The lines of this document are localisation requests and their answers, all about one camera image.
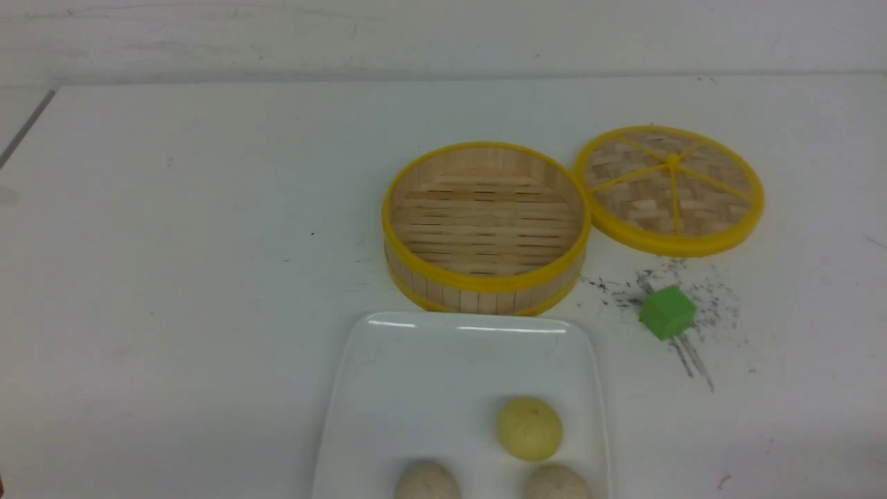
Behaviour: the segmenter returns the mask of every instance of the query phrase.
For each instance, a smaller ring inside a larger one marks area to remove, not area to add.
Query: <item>green block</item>
[[[696,305],[677,286],[648,295],[640,309],[640,321],[663,341],[692,326],[695,315]]]

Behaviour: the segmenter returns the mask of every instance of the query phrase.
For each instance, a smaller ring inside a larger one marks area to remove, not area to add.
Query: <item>yellow plastic rim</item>
[[[391,280],[394,281],[395,286],[400,289],[401,293],[404,293],[404,296],[410,298],[414,304],[419,307],[428,310],[429,312],[458,312],[458,310],[454,310],[451,308],[447,308],[443,305],[439,305],[431,300],[428,300],[420,295],[418,295],[415,291],[410,289],[409,286],[406,285],[405,282],[401,281],[399,277],[394,273],[394,269],[389,265],[389,275],[391,276]],[[564,286],[563,289],[557,292],[553,297],[548,298],[546,301],[540,303],[539,305],[532,306],[525,310],[515,311],[512,315],[523,315],[523,316],[533,316],[539,315],[542,312],[548,310],[549,308],[557,305],[558,303],[565,298],[570,291],[573,290],[573,287],[576,286],[576,282],[579,280],[579,274],[576,275],[570,282]]]
[[[636,250],[646,251],[647,253],[664,255],[666,257],[707,257],[709,255],[714,255],[722,251],[730,250],[731,248],[734,248],[735,246],[738,246],[740,243],[745,241],[749,237],[749,235],[751,235],[752,231],[755,230],[757,222],[761,219],[761,215],[764,213],[764,186],[761,185],[761,181],[757,177],[757,173],[755,173],[755,171],[737,153],[731,151],[729,148],[718,143],[715,140],[709,139],[708,137],[699,135],[697,133],[693,133],[692,131],[685,131],[664,126],[633,126],[628,128],[620,128],[600,135],[599,137],[589,142],[582,149],[582,152],[579,153],[579,157],[576,159],[574,170],[576,171],[576,176],[579,181],[583,183],[583,186],[585,186],[585,168],[588,165],[592,154],[594,154],[598,147],[606,142],[609,142],[610,140],[618,139],[623,135],[645,131],[667,132],[674,135],[689,137],[691,139],[698,140],[701,145],[716,148],[718,151],[724,153],[727,157],[733,160],[742,169],[742,172],[745,174],[745,177],[748,179],[749,185],[751,187],[751,196],[747,196],[746,194],[743,194],[741,196],[743,197],[743,199],[746,199],[746,201],[749,202],[749,212],[746,213],[745,217],[743,217],[742,220],[740,220],[739,223],[737,223],[735,226],[732,226],[724,232],[718,234],[704,236],[655,234],[640,229],[638,227],[630,226],[621,218],[616,217],[615,215],[610,213],[609,210],[598,203],[595,196],[588,193],[587,187],[585,187],[586,192],[589,194],[588,204],[589,210],[592,213],[592,221],[594,225],[604,234],[610,236],[614,240],[621,242],[626,246],[629,246]],[[653,169],[662,168],[663,166],[664,165],[660,165],[641,171],[649,172]],[[611,182],[618,183],[620,181],[630,180],[631,178],[635,178],[638,176],[639,173],[635,171],[623,175],[620,178],[614,178],[613,180],[611,180]],[[677,201],[678,198],[675,195],[675,190],[676,188],[672,181],[671,198]]]
[[[558,259],[554,260],[552,263],[539,267],[536,270],[527,273],[521,273],[518,275],[510,275],[507,277],[492,277],[482,275],[466,275],[463,273],[456,273],[451,270],[444,269],[437,265],[426,262],[425,260],[414,255],[406,248],[406,246],[397,237],[397,234],[394,231],[394,227],[391,225],[391,198],[394,196],[395,187],[413,168],[416,168],[418,165],[424,163],[429,158],[458,149],[468,149],[470,147],[501,147],[503,149],[512,149],[514,151],[520,151],[525,154],[530,154],[544,162],[551,164],[561,173],[563,173],[566,178],[569,179],[569,181],[576,187],[579,195],[582,197],[582,203],[585,206],[585,221],[582,224],[582,231],[579,233],[576,242],[574,242],[573,245],[570,246],[567,252],[561,255]],[[404,262],[406,266],[409,267],[409,269],[413,272],[421,275],[422,277],[425,277],[426,279],[437,282],[438,284],[449,286],[451,288],[463,289],[465,291],[477,291],[482,293],[504,293],[517,289],[531,288],[544,282],[548,282],[551,279],[554,279],[567,271],[571,266],[573,266],[574,263],[576,263],[576,260],[578,258],[583,256],[585,252],[585,245],[588,242],[588,235],[592,229],[590,223],[591,219],[592,213],[591,211],[589,211],[588,193],[585,191],[585,187],[577,181],[572,172],[564,168],[560,163],[542,153],[539,153],[527,147],[517,146],[515,144],[508,144],[505,142],[464,142],[461,144],[454,144],[452,146],[442,147],[435,151],[431,151],[430,153],[424,154],[413,160],[410,164],[406,166],[406,168],[404,168],[400,172],[400,174],[397,175],[394,181],[391,182],[391,186],[389,187],[388,192],[385,193],[385,201],[382,202],[382,232],[385,234],[385,239],[390,243],[392,250],[394,250],[400,261]]]

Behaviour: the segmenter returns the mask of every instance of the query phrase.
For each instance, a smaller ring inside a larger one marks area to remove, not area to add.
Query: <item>woven bamboo lid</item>
[[[729,250],[764,211],[755,171],[718,142],[643,126],[592,140],[577,158],[595,225],[636,250],[704,257]]]

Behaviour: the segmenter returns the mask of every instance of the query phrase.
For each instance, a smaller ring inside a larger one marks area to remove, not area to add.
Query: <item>yellow dough ball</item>
[[[531,397],[511,399],[499,412],[499,441],[509,454],[526,461],[554,455],[563,439],[561,418],[548,404]]]
[[[523,499],[591,499],[585,480],[570,468],[554,464],[533,473],[523,489]]]
[[[446,468],[433,461],[410,464],[400,475],[394,499],[461,499],[459,483]]]

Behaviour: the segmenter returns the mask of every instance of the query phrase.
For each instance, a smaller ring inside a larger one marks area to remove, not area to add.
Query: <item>white wall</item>
[[[887,0],[2,0],[0,84],[887,69]]]

